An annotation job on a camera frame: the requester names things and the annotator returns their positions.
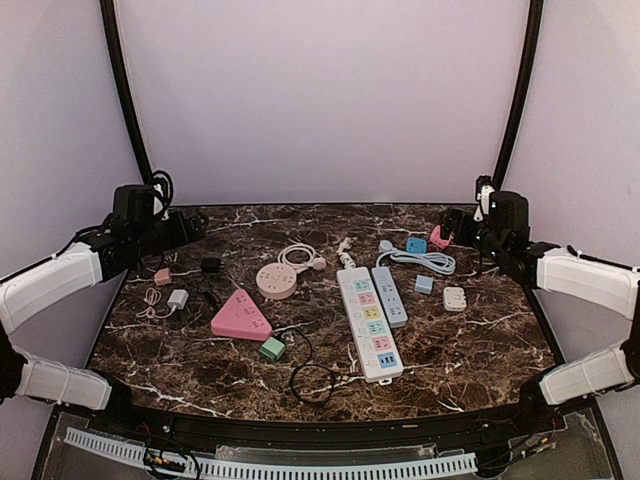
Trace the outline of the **small pink cube plug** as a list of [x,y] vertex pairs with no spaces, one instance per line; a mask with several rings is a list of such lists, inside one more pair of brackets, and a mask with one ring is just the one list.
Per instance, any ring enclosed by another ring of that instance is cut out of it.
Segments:
[[163,268],[155,272],[154,284],[156,286],[164,286],[172,283],[172,273],[169,268]]

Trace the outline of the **white cube charger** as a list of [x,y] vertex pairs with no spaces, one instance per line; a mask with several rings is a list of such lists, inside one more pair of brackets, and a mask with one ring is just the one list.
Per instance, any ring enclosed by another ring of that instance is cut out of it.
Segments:
[[445,287],[443,289],[443,306],[447,311],[464,311],[467,308],[465,290],[458,286]]

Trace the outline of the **blue plug adapter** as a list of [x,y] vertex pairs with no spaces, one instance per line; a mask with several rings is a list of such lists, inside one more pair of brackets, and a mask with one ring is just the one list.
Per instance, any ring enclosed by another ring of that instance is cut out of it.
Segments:
[[424,255],[428,252],[428,242],[423,238],[409,237],[405,251],[410,254]]

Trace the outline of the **white multicolour power strip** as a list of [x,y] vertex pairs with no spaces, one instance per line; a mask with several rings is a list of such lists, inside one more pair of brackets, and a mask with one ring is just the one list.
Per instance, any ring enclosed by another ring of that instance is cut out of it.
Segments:
[[364,380],[387,386],[403,374],[404,365],[370,271],[356,265],[349,253],[351,244],[346,237],[337,247],[342,265],[336,272],[337,284]]

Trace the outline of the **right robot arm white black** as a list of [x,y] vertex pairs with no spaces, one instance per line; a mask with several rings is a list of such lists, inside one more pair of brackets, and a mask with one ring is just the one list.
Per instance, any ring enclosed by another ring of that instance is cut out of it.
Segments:
[[586,255],[573,247],[530,240],[526,218],[501,218],[448,209],[440,237],[470,247],[501,274],[532,290],[597,305],[632,323],[629,336],[585,357],[548,370],[524,388],[510,413],[521,434],[534,432],[549,407],[639,383],[639,269]]

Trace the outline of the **black plug adapter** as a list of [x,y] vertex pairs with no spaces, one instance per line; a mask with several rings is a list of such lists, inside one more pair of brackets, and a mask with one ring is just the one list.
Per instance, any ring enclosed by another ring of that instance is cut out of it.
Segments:
[[206,257],[200,262],[200,270],[204,274],[219,273],[222,268],[222,261],[216,257]]

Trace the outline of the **grey-blue charger block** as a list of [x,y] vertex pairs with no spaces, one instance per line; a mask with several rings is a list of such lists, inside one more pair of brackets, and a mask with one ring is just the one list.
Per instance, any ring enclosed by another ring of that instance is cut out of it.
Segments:
[[414,291],[430,295],[433,291],[434,279],[425,275],[417,275],[414,284]]

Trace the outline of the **pink plug adapter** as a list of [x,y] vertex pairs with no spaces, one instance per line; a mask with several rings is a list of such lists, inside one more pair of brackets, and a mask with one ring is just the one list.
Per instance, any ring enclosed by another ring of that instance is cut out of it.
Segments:
[[440,226],[436,226],[430,235],[431,243],[441,250],[447,249],[452,243],[453,239],[454,234],[451,232],[449,232],[448,234],[443,234]]

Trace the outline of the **green plug adapter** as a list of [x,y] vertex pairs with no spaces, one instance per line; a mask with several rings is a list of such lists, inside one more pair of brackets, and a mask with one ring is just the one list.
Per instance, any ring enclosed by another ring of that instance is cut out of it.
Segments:
[[286,345],[279,339],[270,337],[259,348],[259,354],[270,362],[277,362],[284,354]]

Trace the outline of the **grey-blue power strip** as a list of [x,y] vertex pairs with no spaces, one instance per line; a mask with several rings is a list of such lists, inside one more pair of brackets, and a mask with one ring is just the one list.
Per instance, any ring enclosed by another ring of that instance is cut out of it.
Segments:
[[388,240],[382,240],[379,243],[378,250],[379,256],[376,259],[375,266],[371,269],[374,286],[381,300],[389,326],[392,329],[404,327],[408,322],[408,315],[392,273],[387,266],[382,265],[382,261],[389,259],[396,263],[419,265],[445,276],[450,276],[455,272],[456,261],[453,257],[440,252],[413,253],[401,251],[395,248]]

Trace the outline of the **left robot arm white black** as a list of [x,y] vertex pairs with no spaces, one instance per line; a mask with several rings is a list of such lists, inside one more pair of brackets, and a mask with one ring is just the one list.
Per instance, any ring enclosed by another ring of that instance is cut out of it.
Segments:
[[113,383],[89,369],[45,359],[13,345],[9,336],[61,300],[105,283],[146,257],[204,238],[208,218],[195,208],[173,209],[158,219],[123,220],[110,214],[87,227],[58,254],[1,281],[1,399],[24,396],[101,411],[120,436],[141,427],[140,412],[112,397]]

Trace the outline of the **pink triangular power socket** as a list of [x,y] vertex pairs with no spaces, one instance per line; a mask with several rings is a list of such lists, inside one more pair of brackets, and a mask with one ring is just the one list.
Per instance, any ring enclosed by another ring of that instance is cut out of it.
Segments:
[[272,326],[248,292],[238,289],[211,320],[211,331],[219,337],[264,342]]

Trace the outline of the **pink round power socket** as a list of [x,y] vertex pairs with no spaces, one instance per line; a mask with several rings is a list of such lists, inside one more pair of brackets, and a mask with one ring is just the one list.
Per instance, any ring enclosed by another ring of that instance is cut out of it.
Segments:
[[269,300],[284,300],[297,289],[295,270],[283,263],[270,263],[262,267],[256,275],[259,293]]

